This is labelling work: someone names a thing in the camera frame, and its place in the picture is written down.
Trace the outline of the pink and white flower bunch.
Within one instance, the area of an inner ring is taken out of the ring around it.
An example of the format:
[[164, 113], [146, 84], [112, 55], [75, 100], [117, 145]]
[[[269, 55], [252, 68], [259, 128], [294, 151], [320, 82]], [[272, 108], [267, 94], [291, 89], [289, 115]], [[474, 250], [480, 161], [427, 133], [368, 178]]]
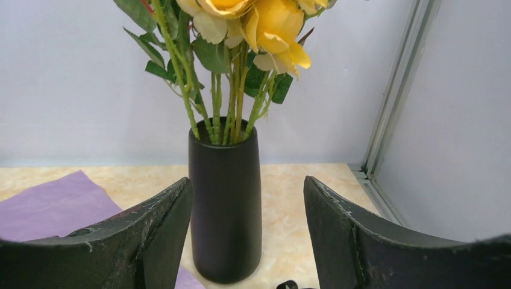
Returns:
[[141, 35], [123, 30], [149, 57], [145, 71], [161, 78], [179, 97], [199, 140], [213, 140], [213, 126], [208, 120], [193, 63], [190, 40], [191, 16], [177, 1], [114, 0], [114, 4], [139, 28]]

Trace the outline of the yellow rose bunch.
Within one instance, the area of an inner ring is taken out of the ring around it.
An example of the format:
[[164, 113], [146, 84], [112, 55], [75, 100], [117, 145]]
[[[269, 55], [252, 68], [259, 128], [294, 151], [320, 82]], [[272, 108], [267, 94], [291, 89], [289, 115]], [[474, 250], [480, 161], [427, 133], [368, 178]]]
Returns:
[[194, 60], [210, 73], [212, 108], [207, 110], [195, 79], [188, 106], [202, 116], [192, 135], [216, 146], [241, 143], [271, 104], [285, 100], [292, 81], [311, 65], [304, 49], [305, 23], [334, 1], [175, 1], [176, 45], [187, 64], [181, 75], [196, 77]]

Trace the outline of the purple wrapping paper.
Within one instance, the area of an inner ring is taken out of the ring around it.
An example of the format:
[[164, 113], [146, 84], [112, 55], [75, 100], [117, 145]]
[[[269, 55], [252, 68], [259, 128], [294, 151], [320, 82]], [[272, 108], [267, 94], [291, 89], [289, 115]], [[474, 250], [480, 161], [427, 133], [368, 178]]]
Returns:
[[[98, 184], [77, 171], [3, 200], [1, 241], [64, 237], [122, 211]], [[200, 286], [187, 270], [179, 267], [173, 288]]]

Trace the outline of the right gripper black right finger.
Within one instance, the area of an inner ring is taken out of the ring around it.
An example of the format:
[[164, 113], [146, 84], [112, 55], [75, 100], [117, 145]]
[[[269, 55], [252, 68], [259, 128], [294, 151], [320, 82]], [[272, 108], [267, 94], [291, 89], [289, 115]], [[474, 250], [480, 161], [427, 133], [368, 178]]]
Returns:
[[462, 242], [388, 221], [313, 176], [304, 204], [321, 288], [509, 288], [510, 235]]

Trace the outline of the black ribbon with gold lettering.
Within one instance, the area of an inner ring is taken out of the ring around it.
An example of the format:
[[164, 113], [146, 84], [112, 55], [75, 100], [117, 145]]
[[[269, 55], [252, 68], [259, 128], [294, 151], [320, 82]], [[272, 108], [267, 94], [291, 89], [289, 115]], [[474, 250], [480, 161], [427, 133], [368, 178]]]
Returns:
[[300, 287], [294, 280], [286, 280], [276, 286], [276, 289], [313, 289], [311, 287]]

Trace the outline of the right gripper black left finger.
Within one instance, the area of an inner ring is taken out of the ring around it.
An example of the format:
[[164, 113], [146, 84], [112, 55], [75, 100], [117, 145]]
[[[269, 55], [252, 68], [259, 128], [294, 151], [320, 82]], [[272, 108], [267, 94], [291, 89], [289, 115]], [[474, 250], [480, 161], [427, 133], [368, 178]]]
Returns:
[[192, 204], [192, 182], [183, 177], [67, 236], [2, 240], [1, 287], [173, 288]]

